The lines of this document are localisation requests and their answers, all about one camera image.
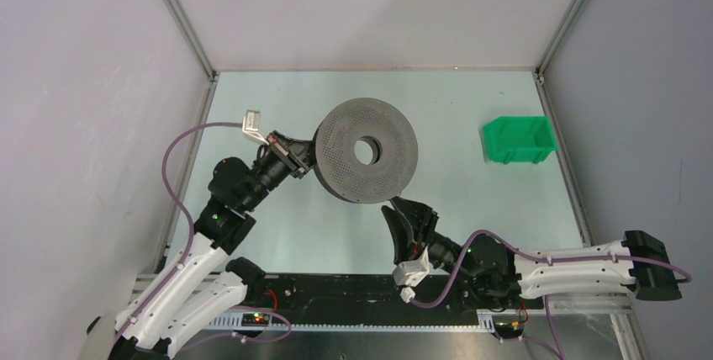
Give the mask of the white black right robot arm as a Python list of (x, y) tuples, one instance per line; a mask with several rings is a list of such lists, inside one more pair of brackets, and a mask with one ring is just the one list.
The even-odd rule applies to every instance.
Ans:
[(489, 309), (557, 294), (634, 293), (644, 301), (681, 299), (692, 276), (673, 265), (665, 245), (645, 231), (576, 249), (526, 250), (490, 230), (463, 243), (439, 233), (427, 204), (394, 197), (382, 206), (393, 243), (393, 280), (401, 299), (422, 309), (445, 301), (455, 284)]

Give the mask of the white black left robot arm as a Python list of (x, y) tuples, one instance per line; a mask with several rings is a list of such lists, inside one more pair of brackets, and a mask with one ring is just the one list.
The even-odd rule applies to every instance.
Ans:
[(82, 359), (173, 359), (221, 313), (264, 300), (264, 271), (230, 255), (256, 223), (251, 212), (286, 178), (305, 176), (316, 158), (313, 141), (277, 131), (258, 143), (251, 165), (233, 156), (216, 164), (185, 247), (113, 321), (94, 321)]

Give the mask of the dark grey cable spool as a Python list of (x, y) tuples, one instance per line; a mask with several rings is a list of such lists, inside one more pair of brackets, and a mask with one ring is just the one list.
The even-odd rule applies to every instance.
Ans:
[(349, 203), (380, 204), (399, 195), (418, 164), (412, 125), (377, 98), (354, 98), (333, 108), (315, 131), (314, 143), (321, 186)]

